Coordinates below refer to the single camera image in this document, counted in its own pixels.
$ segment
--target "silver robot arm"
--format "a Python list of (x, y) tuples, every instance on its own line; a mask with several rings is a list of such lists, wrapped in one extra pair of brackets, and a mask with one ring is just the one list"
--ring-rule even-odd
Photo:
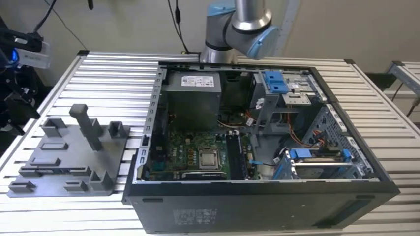
[(209, 6), (206, 47), (201, 62), (237, 63), (237, 51), (261, 60), (273, 55), (279, 27), (265, 0), (226, 0)]

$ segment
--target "black cable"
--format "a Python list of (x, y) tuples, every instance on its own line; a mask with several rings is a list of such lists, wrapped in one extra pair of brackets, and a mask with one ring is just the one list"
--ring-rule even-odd
[(49, 4), (49, 5), (50, 5), (50, 8), (49, 8), (49, 10), (47, 10), (47, 12), (46, 12), (46, 15), (45, 15), (43, 19), (42, 19), (42, 21), (41, 21), (39, 24), (35, 26), (34, 33), (39, 32), (39, 29), (42, 28), (42, 26), (43, 26), (43, 24), (45, 24), (45, 22), (46, 22), (46, 20), (47, 20), (47, 18), (49, 18), (49, 16), (50, 16), (50, 14), (51, 14), (51, 11), (53, 11), (53, 8), (54, 8), (54, 5), (55, 5), (57, 2), (58, 2), (58, 0), (54, 0), (54, 1), (53, 1), (53, 4)]
[(399, 88), (398, 88), (397, 91), (395, 91), (395, 94), (394, 94), (393, 99), (391, 99), (393, 102), (394, 102), (394, 99), (395, 99), (397, 94), (398, 94), (399, 91), (401, 91), (401, 88), (403, 87), (403, 84), (405, 84), (405, 83), (402, 82)]
[(57, 16), (59, 17), (59, 20), (62, 21), (66, 29), (69, 30), (69, 32), (74, 35), (74, 37), (77, 38), (77, 40), (81, 42), (82, 46), (85, 47), (85, 49), (87, 50), (87, 47), (85, 45), (85, 43), (82, 42), (82, 40), (78, 38), (78, 36), (75, 35), (75, 33), (73, 32), (73, 30), (69, 28), (67, 24), (65, 23), (65, 20), (62, 19), (59, 13), (55, 11), (55, 9), (53, 9), (54, 13), (57, 14)]
[(413, 114), (414, 110), (415, 110), (415, 106), (411, 107), (411, 109), (410, 109), (410, 111), (407, 113), (407, 117), (410, 117), (410, 115)]
[(263, 163), (263, 165), (265, 166), (277, 166), (277, 164), (273, 165), (273, 164), (267, 164), (267, 163)]
[(186, 43), (185, 43), (185, 39), (183, 39), (182, 33), (179, 32), (178, 27), (177, 27), (177, 22), (175, 22), (175, 17), (174, 17), (174, 11), (173, 11), (173, 6), (171, 6), (171, 1), (170, 1), (170, 0), (169, 0), (169, 6), (170, 6), (171, 17), (173, 17), (173, 22), (174, 22), (174, 27), (175, 27), (175, 31), (177, 31), (178, 37), (179, 37), (179, 39), (182, 40), (182, 43), (183, 43), (183, 47), (185, 47), (186, 52), (190, 53), (189, 48), (187, 48), (187, 45), (186, 45)]

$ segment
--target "metal rail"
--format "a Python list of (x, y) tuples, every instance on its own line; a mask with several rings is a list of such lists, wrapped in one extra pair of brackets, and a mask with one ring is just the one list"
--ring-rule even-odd
[[(41, 108), (41, 120), (26, 126), (0, 159), (0, 233), (17, 235), (145, 235), (131, 206), (122, 204), (131, 157), (142, 141), (145, 117), (158, 62), (198, 61), (197, 55), (91, 52), (78, 56)], [(357, 65), (338, 59), (266, 58), (246, 64), (315, 66), (346, 109), (367, 144), (401, 187), (402, 194), (346, 229), (329, 231), (347, 236), (420, 235), (420, 131)], [(121, 120), (131, 125), (130, 140), (115, 193), (109, 197), (10, 198), (9, 184), (38, 146), (47, 117), (77, 124), (69, 111), (74, 103), (90, 106), (89, 115), (102, 124)], [(241, 235), (326, 235), (326, 231), (243, 232)]]

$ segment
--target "white label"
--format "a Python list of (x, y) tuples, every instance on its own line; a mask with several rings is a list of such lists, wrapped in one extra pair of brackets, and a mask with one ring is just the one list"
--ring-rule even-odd
[(247, 125), (251, 126), (253, 123), (254, 123), (254, 119), (253, 119), (253, 118), (249, 118), (249, 120), (247, 120)]
[(290, 88), (293, 88), (293, 89), (298, 89), (298, 88), (299, 88), (299, 85), (298, 85), (298, 84), (295, 84), (295, 83), (290, 83)]
[(182, 86), (190, 87), (215, 87), (213, 76), (183, 76)]

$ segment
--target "orange wire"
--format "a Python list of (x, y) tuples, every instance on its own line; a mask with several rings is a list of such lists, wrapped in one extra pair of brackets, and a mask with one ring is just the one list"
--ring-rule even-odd
[(293, 125), (291, 125), (291, 113), (289, 113), (289, 125), (290, 125), (290, 133), (291, 133), (291, 138), (295, 140), (297, 143), (299, 143), (301, 145), (306, 146), (307, 148), (311, 147), (311, 145), (305, 144), (301, 139), (298, 138), (294, 129), (293, 129)]

